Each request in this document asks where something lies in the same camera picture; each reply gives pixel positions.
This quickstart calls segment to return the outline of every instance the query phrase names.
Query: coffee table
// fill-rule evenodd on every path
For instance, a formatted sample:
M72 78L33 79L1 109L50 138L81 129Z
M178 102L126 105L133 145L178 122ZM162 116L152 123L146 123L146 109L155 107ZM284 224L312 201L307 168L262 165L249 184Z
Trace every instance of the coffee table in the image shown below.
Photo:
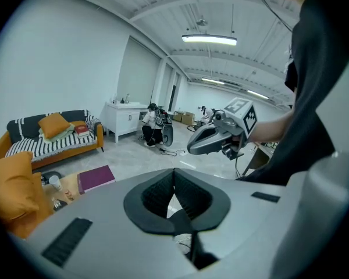
M67 203L72 203L80 197L79 189L77 187L77 175L84 171L85 170L82 170L82 171L79 171L78 173L70 174L66 177L59 179L62 185L61 191L57 191L51 184L45 185L43 187L45 195L49 200L51 207L53 207L52 198L60 199ZM70 201L70 199L67 198L65 194L65 191L67 191L67 189L71 192L72 196L74 197L73 201Z

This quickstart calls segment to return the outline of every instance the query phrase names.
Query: wooden table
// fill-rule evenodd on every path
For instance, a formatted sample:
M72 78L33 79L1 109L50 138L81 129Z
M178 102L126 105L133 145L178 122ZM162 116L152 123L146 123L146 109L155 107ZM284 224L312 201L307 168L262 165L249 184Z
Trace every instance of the wooden table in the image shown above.
M51 207L53 207L52 198L60 199L67 203L72 203L80 197L79 189L77 187L77 175L82 172L84 172L84 170L59 179L62 185L61 191L57 191L51 184L45 185L43 187L45 195L47 196L51 204ZM74 197L73 201L70 201L70 199L67 198L65 194L65 191L67 191L67 189L71 192L72 196Z
M252 157L250 163L245 168L243 176L247 173L249 169L258 169L259 167L267 164L270 158L273 156L274 149L268 146L263 146L258 142L254 143L257 147L255 155Z

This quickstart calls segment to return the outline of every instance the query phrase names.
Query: white cabinet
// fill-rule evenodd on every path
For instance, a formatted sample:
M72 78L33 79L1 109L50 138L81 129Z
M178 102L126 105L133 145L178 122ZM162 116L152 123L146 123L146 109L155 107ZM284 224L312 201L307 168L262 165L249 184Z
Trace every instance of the white cabinet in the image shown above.
M111 130L115 135L115 142L119 136L137 131L140 126L140 113L147 112L147 106L141 104L105 104L103 125L107 133Z

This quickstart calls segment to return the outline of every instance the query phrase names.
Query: purple book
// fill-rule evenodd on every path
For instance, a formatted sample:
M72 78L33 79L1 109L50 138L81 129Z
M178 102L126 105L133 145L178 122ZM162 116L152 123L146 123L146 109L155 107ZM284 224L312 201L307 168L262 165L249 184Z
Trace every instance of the purple book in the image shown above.
M85 171L77 175L77 187L80 194L84 194L98 186L115 182L108 165L98 167L94 170Z

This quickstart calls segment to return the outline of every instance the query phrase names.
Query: black pants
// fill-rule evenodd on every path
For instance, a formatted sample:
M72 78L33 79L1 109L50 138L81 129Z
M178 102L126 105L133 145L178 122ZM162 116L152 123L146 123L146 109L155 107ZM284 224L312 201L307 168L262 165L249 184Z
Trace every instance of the black pants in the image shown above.
M149 146L158 144L163 140L161 129L152 129L150 126L142 126L142 132Z

